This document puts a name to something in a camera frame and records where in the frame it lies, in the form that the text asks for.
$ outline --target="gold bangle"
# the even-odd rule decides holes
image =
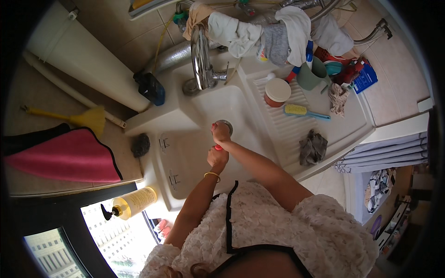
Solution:
[[[207,172],[207,173],[204,174],[204,177],[206,177],[207,174],[212,174],[212,175],[217,176],[217,177],[218,177],[218,181],[217,181],[216,183],[219,183],[219,182],[221,181],[221,178],[219,177],[219,175],[218,175],[217,173],[214,173],[214,172]]]

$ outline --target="white pipe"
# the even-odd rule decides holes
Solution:
[[[133,72],[89,33],[58,1],[32,33],[27,50],[80,82],[137,111],[150,101],[138,92]]]
[[[39,61],[39,59],[31,54],[29,51],[23,51],[22,53],[23,58],[27,63],[35,68],[38,72],[40,72],[44,77],[46,77],[49,81],[51,81],[54,85],[59,87],[61,90],[65,91],[70,96],[74,97],[84,105],[86,105],[89,108],[96,107],[97,104],[83,96],[81,93],[76,91],[73,87],[66,84],[62,79],[60,79],[58,76],[56,76],[53,72],[51,72],[49,69],[45,67],[43,63]],[[123,120],[119,119],[118,117],[115,117],[114,115],[108,113],[105,111],[105,118],[110,120],[110,122],[117,124],[118,126],[122,127],[123,129],[127,126],[127,123]]]

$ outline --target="scrub brush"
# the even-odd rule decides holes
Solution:
[[[301,106],[301,105],[296,105],[296,104],[286,104],[284,106],[284,113],[287,115],[294,115],[294,116],[298,116],[298,117],[311,116],[311,117],[314,117],[314,118],[320,119],[320,120],[325,120],[325,121],[331,120],[330,116],[311,112],[311,111],[307,110],[306,107]]]
[[[23,105],[21,109],[26,111],[26,113],[28,114],[61,119],[69,121],[70,123],[76,126],[86,126],[94,132],[97,138],[100,138],[102,133],[104,132],[105,110],[103,106],[96,106],[94,108],[89,109],[88,111],[86,111],[81,115],[72,115],[69,117],[51,112],[46,112],[41,109],[29,107],[26,105]]]

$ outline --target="woman's hand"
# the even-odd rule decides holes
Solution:
[[[213,146],[207,154],[207,162],[212,166],[212,172],[218,175],[224,170],[228,161],[229,153],[225,150],[218,151],[215,149],[215,146]]]
[[[230,130],[229,127],[221,121],[212,124],[210,131],[213,134],[213,141],[216,144],[221,145],[224,142],[230,142]]]

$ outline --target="pink microfiber cloth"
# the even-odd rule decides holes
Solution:
[[[111,149],[86,127],[73,129],[4,158],[21,171],[55,180],[117,182],[122,175]]]

